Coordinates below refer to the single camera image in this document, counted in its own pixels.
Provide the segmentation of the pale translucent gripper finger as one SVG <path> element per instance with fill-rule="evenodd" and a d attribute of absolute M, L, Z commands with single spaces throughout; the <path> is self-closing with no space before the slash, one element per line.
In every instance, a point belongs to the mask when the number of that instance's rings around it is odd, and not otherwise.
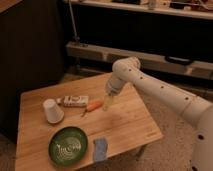
<path fill-rule="evenodd" d="M 114 101 L 114 97 L 112 95 L 106 95 L 104 97 L 104 103 L 103 103 L 102 109 L 104 111 L 107 111 L 110 108 L 110 106 L 113 104 L 113 101 Z"/>

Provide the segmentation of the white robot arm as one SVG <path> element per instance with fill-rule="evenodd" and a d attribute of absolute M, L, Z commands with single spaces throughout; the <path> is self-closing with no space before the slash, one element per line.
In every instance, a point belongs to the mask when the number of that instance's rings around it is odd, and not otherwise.
<path fill-rule="evenodd" d="M 116 96 L 126 83 L 131 83 L 138 94 L 148 93 L 167 105 L 196 128 L 190 171 L 213 171 L 213 102 L 149 76 L 140 67 L 136 57 L 115 61 L 106 93 Z"/>

